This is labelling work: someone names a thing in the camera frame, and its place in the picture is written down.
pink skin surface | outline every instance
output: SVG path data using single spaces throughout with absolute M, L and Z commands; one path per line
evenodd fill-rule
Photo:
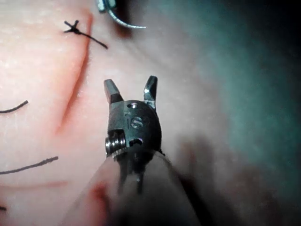
M 287 212 L 293 199 L 281 196 L 274 183 L 281 174 L 277 162 L 271 160 L 276 170 L 269 174 L 261 161 L 250 160 L 244 146 L 231 145 L 230 131 L 250 134 L 235 127 L 239 119 L 225 107 L 230 105 L 224 99 L 225 83 L 211 68 L 221 62 L 227 75 L 252 73 L 261 70 L 261 60 L 250 55 L 244 64 L 238 51 L 252 46 L 238 40 L 220 48 L 221 21 L 227 17 L 214 10 L 219 4 L 192 1 L 191 7 L 183 2 L 130 1 L 125 18 L 148 28 L 129 32 L 99 14 L 93 0 L 0 0 L 0 110 L 29 101 L 0 115 L 0 171 L 59 156 L 51 164 L 0 176 L 0 206 L 7 207 L 0 212 L 0 226 L 56 226 L 62 221 L 105 160 L 109 106 L 103 81 L 113 79 L 124 99 L 142 100 L 150 75 L 158 77 L 162 150 L 214 220 L 221 225 L 293 222 L 294 208 Z M 212 11 L 207 21 L 199 17 L 204 7 Z M 80 31 L 109 49 L 63 33 L 69 29 L 65 20 L 79 20 Z M 212 49 L 220 50 L 219 56 Z M 230 59 L 238 66 L 227 67 Z M 254 146 L 265 148 L 260 142 Z

surgical suture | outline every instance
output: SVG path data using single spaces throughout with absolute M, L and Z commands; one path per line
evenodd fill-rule
M 21 103 L 20 105 L 18 105 L 17 107 L 14 107 L 14 108 L 12 108 L 12 109 L 0 111 L 0 113 L 1 113 L 1 114 L 4 114 L 4 113 L 14 112 L 14 111 L 18 110 L 19 108 L 23 107 L 23 106 L 26 105 L 26 104 L 28 104 L 28 100 L 25 100 L 23 103 Z
M 123 22 L 120 20 L 112 11 L 113 8 L 116 7 L 116 1 L 115 0 L 96 0 L 97 8 L 100 13 L 108 12 L 109 15 L 112 17 L 112 19 L 118 23 L 119 25 L 126 27 L 126 28 L 132 28 L 132 29 L 143 29 L 147 28 L 145 26 L 136 26 L 131 25 Z
M 13 170 L 9 170 L 9 171 L 3 171 L 3 172 L 0 172 L 0 175 L 3 175 L 3 174 L 10 174 L 10 173 L 17 173 L 17 172 L 20 172 L 20 171 L 23 171 L 23 170 L 27 170 L 27 169 L 30 169 L 30 168 L 34 168 L 34 167 L 38 167 L 38 166 L 42 166 L 42 165 L 45 165 L 47 163 L 51 163 L 55 160 L 58 160 L 58 157 L 53 157 L 53 158 L 50 158 L 50 159 L 45 159 L 39 163 L 36 163 L 36 164 L 33 164 L 33 165 L 29 165 L 29 166 L 25 166 L 25 167 L 22 167 L 22 168 L 19 168 L 19 169 L 13 169 Z
M 64 22 L 66 25 L 68 25 L 69 27 L 71 27 L 71 29 L 67 30 L 67 31 L 64 31 L 64 33 L 68 33 L 68 32 L 73 32 L 75 34 L 82 34 L 94 41 L 96 41 L 99 45 L 105 47 L 106 49 L 108 49 L 108 46 L 103 44 L 102 42 L 98 41 L 97 39 L 93 38 L 92 36 L 88 35 L 88 34 L 85 34 L 83 32 L 81 32 L 76 26 L 77 24 L 79 23 L 79 20 L 76 20 L 74 25 L 71 25 L 70 23 L 68 23 L 67 21 Z

